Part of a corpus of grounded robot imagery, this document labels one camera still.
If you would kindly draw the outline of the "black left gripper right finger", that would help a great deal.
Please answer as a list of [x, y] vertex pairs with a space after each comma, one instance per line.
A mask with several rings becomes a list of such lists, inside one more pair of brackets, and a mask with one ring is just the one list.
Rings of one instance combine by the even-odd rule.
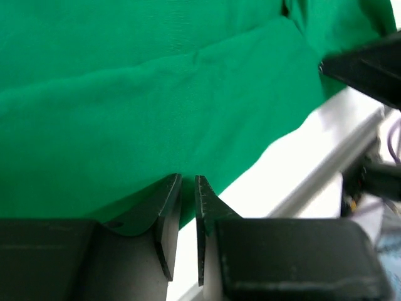
[[243, 218], [195, 179], [198, 284], [206, 300], [392, 300], [348, 219]]

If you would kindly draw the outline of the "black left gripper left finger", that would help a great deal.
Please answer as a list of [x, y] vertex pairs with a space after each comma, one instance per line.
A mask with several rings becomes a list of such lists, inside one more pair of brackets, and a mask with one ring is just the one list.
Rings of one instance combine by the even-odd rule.
[[165, 300], [175, 267], [182, 177], [106, 223], [2, 219], [2, 300]]

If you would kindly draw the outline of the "aluminium table edge rail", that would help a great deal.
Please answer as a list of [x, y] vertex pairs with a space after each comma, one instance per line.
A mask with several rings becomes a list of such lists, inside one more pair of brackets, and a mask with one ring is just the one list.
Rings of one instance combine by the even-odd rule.
[[359, 107], [348, 95], [337, 96], [272, 143], [221, 199], [245, 218], [335, 216], [341, 170], [376, 138], [388, 114], [380, 103]]

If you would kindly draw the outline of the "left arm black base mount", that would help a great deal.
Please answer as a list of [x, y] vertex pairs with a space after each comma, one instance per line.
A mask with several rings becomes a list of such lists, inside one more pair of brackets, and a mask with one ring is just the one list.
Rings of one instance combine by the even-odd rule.
[[363, 194], [400, 202], [400, 166], [367, 155], [355, 160], [342, 174], [341, 217], [353, 214]]

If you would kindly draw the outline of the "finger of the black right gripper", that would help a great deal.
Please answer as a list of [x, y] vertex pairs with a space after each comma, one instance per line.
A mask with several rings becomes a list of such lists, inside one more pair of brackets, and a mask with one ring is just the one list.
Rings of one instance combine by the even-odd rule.
[[390, 108], [400, 109], [400, 31], [355, 50], [328, 56], [319, 69]]

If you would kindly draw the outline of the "green t shirt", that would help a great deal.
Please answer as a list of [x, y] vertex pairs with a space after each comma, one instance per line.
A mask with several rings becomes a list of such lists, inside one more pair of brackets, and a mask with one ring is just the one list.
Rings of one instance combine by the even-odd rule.
[[342, 89], [327, 55], [390, 1], [2, 1], [1, 217], [108, 221], [183, 177], [221, 193]]

